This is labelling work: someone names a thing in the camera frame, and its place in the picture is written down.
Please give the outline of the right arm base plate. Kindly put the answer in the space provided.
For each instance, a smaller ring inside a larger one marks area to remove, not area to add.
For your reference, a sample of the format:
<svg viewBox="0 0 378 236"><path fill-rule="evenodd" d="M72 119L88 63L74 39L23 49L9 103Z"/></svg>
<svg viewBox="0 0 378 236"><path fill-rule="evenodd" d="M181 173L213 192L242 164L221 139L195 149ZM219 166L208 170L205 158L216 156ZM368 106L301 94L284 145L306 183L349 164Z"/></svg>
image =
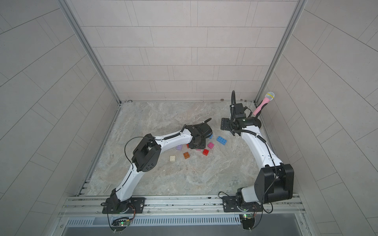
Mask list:
<svg viewBox="0 0 378 236"><path fill-rule="evenodd" d="M262 206L257 202L241 204L235 196L222 196L221 200L224 212L262 212Z"/></svg>

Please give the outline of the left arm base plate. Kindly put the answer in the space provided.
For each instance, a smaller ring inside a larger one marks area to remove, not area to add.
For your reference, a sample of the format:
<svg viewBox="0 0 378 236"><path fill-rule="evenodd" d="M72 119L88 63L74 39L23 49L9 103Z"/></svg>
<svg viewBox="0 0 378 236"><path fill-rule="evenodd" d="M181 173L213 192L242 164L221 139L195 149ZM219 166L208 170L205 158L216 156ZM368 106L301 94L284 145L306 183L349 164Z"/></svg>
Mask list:
<svg viewBox="0 0 378 236"><path fill-rule="evenodd" d="M146 198L143 197L131 197L130 199L121 202L116 196L112 196L106 199L104 203L101 203L103 207L103 214L132 214L142 213L144 209Z"/></svg>

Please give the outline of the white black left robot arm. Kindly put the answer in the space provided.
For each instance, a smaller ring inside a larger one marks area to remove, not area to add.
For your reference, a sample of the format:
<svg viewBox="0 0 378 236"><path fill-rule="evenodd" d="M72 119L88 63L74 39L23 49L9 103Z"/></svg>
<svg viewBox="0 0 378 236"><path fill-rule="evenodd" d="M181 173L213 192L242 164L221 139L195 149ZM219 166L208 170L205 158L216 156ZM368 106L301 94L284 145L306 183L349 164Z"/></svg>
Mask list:
<svg viewBox="0 0 378 236"><path fill-rule="evenodd" d="M120 185L115 188L108 202L117 207L131 199L134 189L145 174L152 170L161 153L179 145L187 145L189 149L205 149L206 139L212 135L212 129L207 119L200 124L184 125L180 131L153 136L147 134L133 151L131 166Z"/></svg>

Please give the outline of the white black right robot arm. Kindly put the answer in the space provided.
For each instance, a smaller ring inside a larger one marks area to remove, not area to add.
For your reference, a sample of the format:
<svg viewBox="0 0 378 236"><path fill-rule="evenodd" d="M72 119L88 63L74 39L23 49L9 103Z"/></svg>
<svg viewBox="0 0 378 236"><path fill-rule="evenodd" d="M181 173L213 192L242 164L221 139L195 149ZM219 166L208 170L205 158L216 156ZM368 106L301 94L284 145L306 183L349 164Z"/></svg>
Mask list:
<svg viewBox="0 0 378 236"><path fill-rule="evenodd" d="M258 167L258 177L254 185L237 190L236 202L245 211L255 203L272 203L289 200L293 196L294 169L284 164L262 137L259 115L262 109L274 99L274 93L268 92L259 106L246 115L247 107L236 102L235 91L231 94L230 118L221 120L221 130L239 135L250 148Z"/></svg>

